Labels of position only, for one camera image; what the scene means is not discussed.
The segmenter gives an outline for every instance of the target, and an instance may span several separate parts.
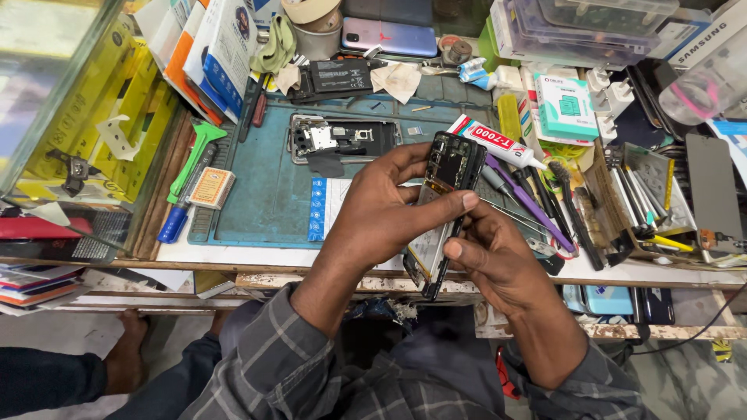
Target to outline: green prying tool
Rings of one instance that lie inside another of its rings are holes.
[[[209,141],[228,135],[225,131],[211,125],[207,121],[201,120],[200,118],[191,117],[190,121],[192,122],[197,137],[194,141],[192,152],[189,154],[189,159],[187,159],[187,164],[185,164],[182,171],[179,173],[179,176],[176,177],[176,180],[171,184],[171,188],[169,188],[169,197],[166,198],[166,201],[172,204],[176,204],[176,200],[179,199],[179,193],[182,192],[182,187],[189,178],[189,175],[192,174],[195,164],[202,154],[205,145]]]

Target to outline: t-7000 glue tube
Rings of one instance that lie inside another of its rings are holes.
[[[520,143],[472,120],[464,114],[449,127],[448,131],[452,134],[475,140],[478,144],[485,146],[488,153],[515,167],[534,166],[539,169],[548,168],[545,164],[534,158],[534,151],[529,147],[522,146]]]

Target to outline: floor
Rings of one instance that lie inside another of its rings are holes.
[[[154,377],[181,359],[182,349],[210,327],[206,316],[155,317],[143,357]],[[112,314],[38,312],[21,318],[0,316],[0,346],[38,348],[104,357],[123,329]],[[650,350],[658,343],[636,351]],[[640,383],[644,402],[662,420],[744,419],[747,407],[747,342],[734,343],[732,363],[717,363],[709,342],[694,342],[654,355],[632,356],[625,366]],[[121,407],[126,397],[103,397],[90,404],[44,410],[16,420],[97,420]],[[527,400],[506,399],[515,420],[532,418]]]

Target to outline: hand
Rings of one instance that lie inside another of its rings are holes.
[[[320,258],[345,261],[362,275],[419,235],[477,206],[480,198],[473,191],[454,191],[423,206],[408,206],[418,200],[421,187],[398,185],[425,175],[430,147],[399,146],[356,174]]]
[[[488,303],[511,317],[560,303],[545,269],[513,221],[488,203],[469,212],[461,238],[449,239],[444,254],[464,269]]]

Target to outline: shirt sleeve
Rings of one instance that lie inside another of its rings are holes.
[[[262,307],[180,419],[316,419],[332,411],[341,386],[332,341],[291,306],[297,286]]]
[[[550,419],[657,419],[643,404],[638,386],[590,339],[581,364],[553,390],[534,385],[518,345],[502,353],[509,379],[529,408]]]

